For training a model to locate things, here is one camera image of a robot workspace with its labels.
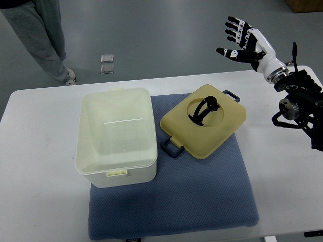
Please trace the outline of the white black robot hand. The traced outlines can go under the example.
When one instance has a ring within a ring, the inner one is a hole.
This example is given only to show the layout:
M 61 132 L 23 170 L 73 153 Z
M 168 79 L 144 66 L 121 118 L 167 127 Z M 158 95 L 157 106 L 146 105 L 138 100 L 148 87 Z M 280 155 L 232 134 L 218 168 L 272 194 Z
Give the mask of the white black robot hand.
M 240 63 L 248 63 L 263 74 L 268 83 L 276 83 L 288 75 L 286 64 L 277 59 L 276 52 L 263 34 L 247 22 L 228 17 L 225 23 L 227 40 L 237 44 L 239 49 L 218 47 L 217 53 Z

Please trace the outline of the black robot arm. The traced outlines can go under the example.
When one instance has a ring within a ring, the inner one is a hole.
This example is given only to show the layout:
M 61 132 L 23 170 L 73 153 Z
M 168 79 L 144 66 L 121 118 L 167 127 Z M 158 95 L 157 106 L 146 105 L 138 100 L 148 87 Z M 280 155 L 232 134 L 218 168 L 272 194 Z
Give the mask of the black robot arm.
M 299 70 L 296 63 L 297 44 L 293 42 L 290 74 L 281 72 L 274 76 L 277 92 L 287 96 L 279 102 L 279 112 L 272 117 L 277 127 L 302 129 L 311 139 L 311 148 L 322 151 L 322 87 L 306 70 Z

